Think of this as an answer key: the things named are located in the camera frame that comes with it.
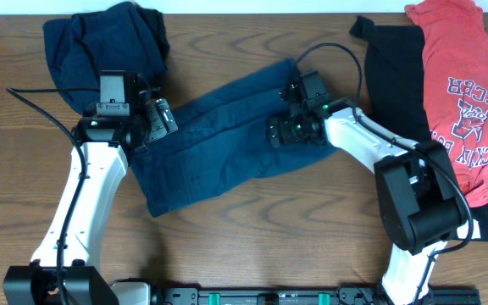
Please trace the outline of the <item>blue denim shorts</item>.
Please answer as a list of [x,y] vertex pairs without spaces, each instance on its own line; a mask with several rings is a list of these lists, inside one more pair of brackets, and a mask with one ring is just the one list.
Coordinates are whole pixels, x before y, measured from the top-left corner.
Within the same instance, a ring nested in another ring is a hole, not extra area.
[[332,146],[270,144],[268,120],[288,110],[279,93],[293,66],[293,59],[284,59],[174,110],[177,131],[148,144],[131,163],[153,217],[336,152]]

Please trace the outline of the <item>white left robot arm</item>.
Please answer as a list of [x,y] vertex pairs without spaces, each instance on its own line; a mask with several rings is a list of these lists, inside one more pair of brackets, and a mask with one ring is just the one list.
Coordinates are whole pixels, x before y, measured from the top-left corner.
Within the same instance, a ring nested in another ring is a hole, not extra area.
[[10,304],[157,304],[148,280],[109,284],[101,275],[106,224],[135,152],[177,130],[168,102],[98,103],[69,131],[69,176],[53,221],[27,265],[8,268]]

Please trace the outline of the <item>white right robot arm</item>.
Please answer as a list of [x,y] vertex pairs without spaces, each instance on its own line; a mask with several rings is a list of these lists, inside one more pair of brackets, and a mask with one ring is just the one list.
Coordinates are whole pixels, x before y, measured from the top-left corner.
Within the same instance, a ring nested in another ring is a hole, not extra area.
[[268,122],[273,147],[325,144],[350,154],[375,179],[380,217],[392,242],[390,261],[368,304],[478,304],[473,291],[430,288],[443,254],[466,247],[475,222],[455,181],[446,149],[419,143],[369,119],[354,101],[335,100],[322,87],[293,83],[280,92],[288,114]]

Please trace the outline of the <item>dark navy folded clothes pile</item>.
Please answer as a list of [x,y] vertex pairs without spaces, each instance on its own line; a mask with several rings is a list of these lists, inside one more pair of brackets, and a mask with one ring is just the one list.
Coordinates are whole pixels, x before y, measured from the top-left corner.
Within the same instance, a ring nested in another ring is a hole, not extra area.
[[164,15],[132,2],[104,11],[52,19],[42,27],[48,71],[78,114],[93,108],[104,70],[136,72],[158,86],[170,45]]

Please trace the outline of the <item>black t-shirt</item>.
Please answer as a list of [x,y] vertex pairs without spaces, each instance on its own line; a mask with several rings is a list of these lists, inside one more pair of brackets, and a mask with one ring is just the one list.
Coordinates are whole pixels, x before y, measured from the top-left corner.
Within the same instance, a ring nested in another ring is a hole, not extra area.
[[[350,34],[368,43],[364,63],[371,119],[393,133],[419,142],[430,139],[424,110],[424,34],[418,26],[376,25],[358,16]],[[488,203],[473,208],[474,229],[488,241]]]

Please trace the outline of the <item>red printed t-shirt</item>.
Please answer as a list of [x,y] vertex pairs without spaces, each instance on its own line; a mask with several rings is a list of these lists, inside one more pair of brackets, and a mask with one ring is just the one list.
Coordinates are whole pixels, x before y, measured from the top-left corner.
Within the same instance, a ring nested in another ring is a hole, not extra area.
[[405,12],[424,33],[424,110],[470,207],[488,204],[488,34],[473,1],[426,0]]

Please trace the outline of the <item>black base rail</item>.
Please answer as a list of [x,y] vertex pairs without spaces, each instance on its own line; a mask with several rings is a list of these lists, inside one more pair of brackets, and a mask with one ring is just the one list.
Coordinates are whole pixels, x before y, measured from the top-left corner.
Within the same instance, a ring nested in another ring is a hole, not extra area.
[[324,289],[252,289],[157,286],[146,280],[117,280],[111,285],[120,304],[144,305],[388,305],[380,287],[343,285]]

